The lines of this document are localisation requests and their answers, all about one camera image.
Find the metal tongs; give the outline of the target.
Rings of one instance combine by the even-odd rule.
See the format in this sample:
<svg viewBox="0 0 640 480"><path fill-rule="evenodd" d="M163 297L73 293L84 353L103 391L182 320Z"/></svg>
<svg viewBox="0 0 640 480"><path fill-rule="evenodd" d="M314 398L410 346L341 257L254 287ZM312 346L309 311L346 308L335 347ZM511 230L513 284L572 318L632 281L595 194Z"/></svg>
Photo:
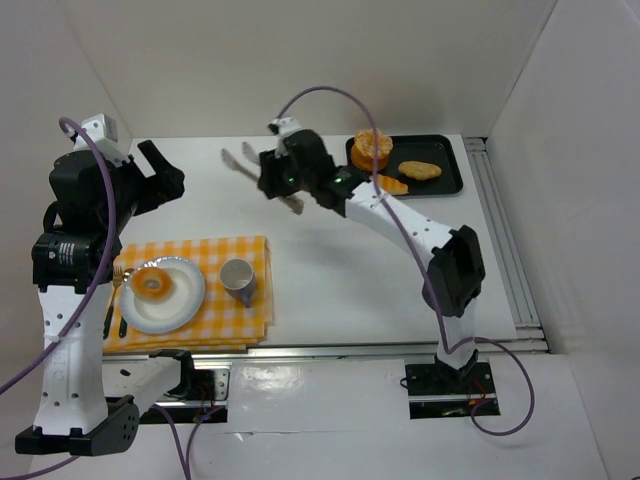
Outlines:
<svg viewBox="0 0 640 480"><path fill-rule="evenodd" d="M241 143L242 153L246 160L250 163L259 166L260 160L257 152L246 141ZM232 171L238 172L244 177L248 178L255 184L258 184L259 176L245 167L228 149L223 148L220 152L221 160ZM286 205L292 213L300 216L304 211L304 201L297 195L291 195L288 197L277 197L281 203Z"/></svg>

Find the glazed donut bread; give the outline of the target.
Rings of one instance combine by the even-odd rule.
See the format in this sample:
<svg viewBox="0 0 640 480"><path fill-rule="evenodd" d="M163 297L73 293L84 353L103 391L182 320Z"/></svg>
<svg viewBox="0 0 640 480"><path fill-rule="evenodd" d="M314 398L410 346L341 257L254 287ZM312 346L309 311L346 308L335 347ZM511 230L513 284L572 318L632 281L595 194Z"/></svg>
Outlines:
<svg viewBox="0 0 640 480"><path fill-rule="evenodd" d="M144 267L137 270L129 279L135 298L159 303L172 293L174 282L171 276L158 267Z"/></svg>

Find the oval brown bread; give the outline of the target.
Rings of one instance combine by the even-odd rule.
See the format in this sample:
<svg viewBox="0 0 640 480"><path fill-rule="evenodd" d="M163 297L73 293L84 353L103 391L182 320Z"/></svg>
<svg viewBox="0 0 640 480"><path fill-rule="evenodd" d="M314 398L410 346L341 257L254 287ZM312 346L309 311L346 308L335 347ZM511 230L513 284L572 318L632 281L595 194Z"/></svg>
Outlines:
<svg viewBox="0 0 640 480"><path fill-rule="evenodd" d="M398 165L398 171L402 175L417 181L432 180L442 174L442 169L439 166L420 161L402 162Z"/></svg>

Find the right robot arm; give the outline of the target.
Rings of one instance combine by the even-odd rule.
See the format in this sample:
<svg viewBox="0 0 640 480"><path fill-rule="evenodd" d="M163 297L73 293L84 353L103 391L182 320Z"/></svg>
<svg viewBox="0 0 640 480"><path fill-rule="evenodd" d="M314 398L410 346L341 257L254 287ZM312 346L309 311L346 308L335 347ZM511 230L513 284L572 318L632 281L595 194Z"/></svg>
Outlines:
<svg viewBox="0 0 640 480"><path fill-rule="evenodd" d="M441 382L466 382L478 360L468 307L486 271L476 232L442 225L403 204L355 167L338 166L324 141L291 118L270 123L272 150L259 154L259 189L290 200L304 191L323 208L364 225L413 256L423 278L422 297L435 312L440 339L435 369Z"/></svg>

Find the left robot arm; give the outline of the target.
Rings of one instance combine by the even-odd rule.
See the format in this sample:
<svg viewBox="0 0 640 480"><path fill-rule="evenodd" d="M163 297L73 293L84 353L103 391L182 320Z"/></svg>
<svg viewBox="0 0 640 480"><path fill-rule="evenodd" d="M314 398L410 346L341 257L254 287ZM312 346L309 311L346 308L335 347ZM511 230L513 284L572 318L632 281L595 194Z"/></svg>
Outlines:
<svg viewBox="0 0 640 480"><path fill-rule="evenodd" d="M193 385L190 353L160 350L103 386L103 331L119 235L128 221L184 193L184 174L151 141L138 146L145 176L116 147L77 140L49 175L55 195L31 257L43 312L46 359L40 407L15 437L19 454L104 456L132 445L140 418L163 395Z"/></svg>

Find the large orange sugared bread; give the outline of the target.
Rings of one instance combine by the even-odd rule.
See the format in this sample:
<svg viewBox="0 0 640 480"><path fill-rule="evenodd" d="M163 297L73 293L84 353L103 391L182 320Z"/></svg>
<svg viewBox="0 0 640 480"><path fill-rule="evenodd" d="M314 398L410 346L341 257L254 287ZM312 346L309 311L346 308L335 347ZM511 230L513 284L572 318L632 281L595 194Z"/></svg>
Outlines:
<svg viewBox="0 0 640 480"><path fill-rule="evenodd" d="M389 163L393 140L390 136L373 129L359 131L354 137L350 158L355 167L365 172L374 170L374 154L378 154L377 171L384 170Z"/></svg>

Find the striped croissant bread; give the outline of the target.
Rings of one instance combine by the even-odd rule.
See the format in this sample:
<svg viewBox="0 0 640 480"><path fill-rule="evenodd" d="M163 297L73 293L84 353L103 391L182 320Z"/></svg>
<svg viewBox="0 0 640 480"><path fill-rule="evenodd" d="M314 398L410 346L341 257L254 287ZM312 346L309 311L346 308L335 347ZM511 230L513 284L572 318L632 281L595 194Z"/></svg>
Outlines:
<svg viewBox="0 0 640 480"><path fill-rule="evenodd" d="M381 189L391 195L401 196L409 193L409 187L396 178L377 174L375 180Z"/></svg>

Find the black baking tray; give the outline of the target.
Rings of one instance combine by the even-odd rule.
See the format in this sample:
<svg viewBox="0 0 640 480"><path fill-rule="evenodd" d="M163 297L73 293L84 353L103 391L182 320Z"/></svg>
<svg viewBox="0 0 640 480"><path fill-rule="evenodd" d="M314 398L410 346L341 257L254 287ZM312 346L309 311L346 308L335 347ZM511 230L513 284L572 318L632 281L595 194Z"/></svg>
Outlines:
<svg viewBox="0 0 640 480"><path fill-rule="evenodd" d="M463 180L451 142L443 135L394 135L389 163L378 174L396 178L409 187L409 197L447 196L463 189ZM417 181L402 175L398 165L405 161L431 163L442 169L440 177Z"/></svg>

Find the purple mug white inside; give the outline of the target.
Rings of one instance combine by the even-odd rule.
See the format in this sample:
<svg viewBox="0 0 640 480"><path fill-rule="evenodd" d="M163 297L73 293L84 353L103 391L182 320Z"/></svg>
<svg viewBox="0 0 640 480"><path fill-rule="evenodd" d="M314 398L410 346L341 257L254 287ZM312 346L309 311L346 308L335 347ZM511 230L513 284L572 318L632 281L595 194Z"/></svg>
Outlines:
<svg viewBox="0 0 640 480"><path fill-rule="evenodd" d="M245 308L251 307L257 288L257 277L252 265L241 258L226 261L219 271L219 281L224 290Z"/></svg>

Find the yellow white checkered cloth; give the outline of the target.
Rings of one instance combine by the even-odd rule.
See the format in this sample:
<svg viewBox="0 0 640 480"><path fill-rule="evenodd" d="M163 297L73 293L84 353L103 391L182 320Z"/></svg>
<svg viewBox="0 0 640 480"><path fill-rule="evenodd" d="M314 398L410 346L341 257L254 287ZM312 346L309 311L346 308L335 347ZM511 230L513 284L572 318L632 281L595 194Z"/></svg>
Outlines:
<svg viewBox="0 0 640 480"><path fill-rule="evenodd" d="M114 318L103 351L108 355L149 353L159 349L195 352L244 351L266 337L273 323L273 292L269 243L264 236L132 243L123 247L115 264L124 269L140 267L163 256L180 256L197 264L206 283L203 305L186 325L167 334L144 334L133 326L120 335L121 311ZM254 269L257 288L251 307L232 298L218 281L223 264L233 258L248 261Z"/></svg>

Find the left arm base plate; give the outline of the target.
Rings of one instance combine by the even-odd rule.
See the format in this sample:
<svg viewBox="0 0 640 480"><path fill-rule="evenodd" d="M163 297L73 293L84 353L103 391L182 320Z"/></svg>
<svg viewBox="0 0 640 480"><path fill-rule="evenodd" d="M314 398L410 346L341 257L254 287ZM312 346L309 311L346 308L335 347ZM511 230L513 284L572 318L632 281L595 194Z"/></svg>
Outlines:
<svg viewBox="0 0 640 480"><path fill-rule="evenodd" d="M178 425L222 424L228 419L231 371L228 367L197 370L187 393L164 395L156 404Z"/></svg>

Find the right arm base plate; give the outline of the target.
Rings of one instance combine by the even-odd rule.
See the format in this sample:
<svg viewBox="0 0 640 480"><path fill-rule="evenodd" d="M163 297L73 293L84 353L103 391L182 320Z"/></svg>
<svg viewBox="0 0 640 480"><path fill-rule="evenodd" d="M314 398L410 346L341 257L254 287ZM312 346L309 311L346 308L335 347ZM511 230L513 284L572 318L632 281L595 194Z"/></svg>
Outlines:
<svg viewBox="0 0 640 480"><path fill-rule="evenodd" d="M434 363L406 364L399 381L408 394L411 420L499 416L500 407L488 362L477 363L460 383L440 378Z"/></svg>

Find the aluminium rail frame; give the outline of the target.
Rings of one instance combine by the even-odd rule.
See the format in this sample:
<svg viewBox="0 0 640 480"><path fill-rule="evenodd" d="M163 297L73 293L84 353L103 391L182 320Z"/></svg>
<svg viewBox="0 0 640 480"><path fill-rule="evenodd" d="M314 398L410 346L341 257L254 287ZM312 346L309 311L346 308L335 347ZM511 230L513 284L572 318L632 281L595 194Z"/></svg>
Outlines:
<svg viewBox="0 0 640 480"><path fill-rule="evenodd" d="M450 139L463 180L452 196L411 198L408 205L451 227L478 234L486 277L476 302L479 336L514 350L545 350L525 290L512 234L483 148ZM369 228L305 199L301 215L268 200L230 170L223 150L242 154L239 137L159 138L156 146L185 173L184 195L132 219L124 244L262 235L271 252L274 322L268 347L434 342L434 313L421 296L413 259Z"/></svg>

